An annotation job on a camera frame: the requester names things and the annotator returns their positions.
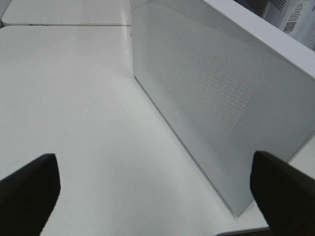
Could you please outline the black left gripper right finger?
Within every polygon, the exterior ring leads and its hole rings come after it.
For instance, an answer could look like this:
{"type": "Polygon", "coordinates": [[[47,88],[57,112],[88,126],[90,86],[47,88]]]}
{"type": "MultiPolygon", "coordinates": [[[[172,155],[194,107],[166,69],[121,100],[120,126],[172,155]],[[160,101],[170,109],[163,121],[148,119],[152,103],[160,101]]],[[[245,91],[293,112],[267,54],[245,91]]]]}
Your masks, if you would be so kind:
{"type": "Polygon", "coordinates": [[[250,190],[275,236],[315,234],[315,180],[266,151],[253,155],[250,190]]]}

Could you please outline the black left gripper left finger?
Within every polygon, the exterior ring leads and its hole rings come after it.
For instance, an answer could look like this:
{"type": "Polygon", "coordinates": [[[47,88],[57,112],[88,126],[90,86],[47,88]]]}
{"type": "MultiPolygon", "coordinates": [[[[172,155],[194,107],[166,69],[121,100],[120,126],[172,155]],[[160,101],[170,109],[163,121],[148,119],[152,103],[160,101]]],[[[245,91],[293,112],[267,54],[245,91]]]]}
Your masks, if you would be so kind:
{"type": "Polygon", "coordinates": [[[61,191],[55,154],[44,154],[0,181],[0,234],[38,236],[61,191]]]}

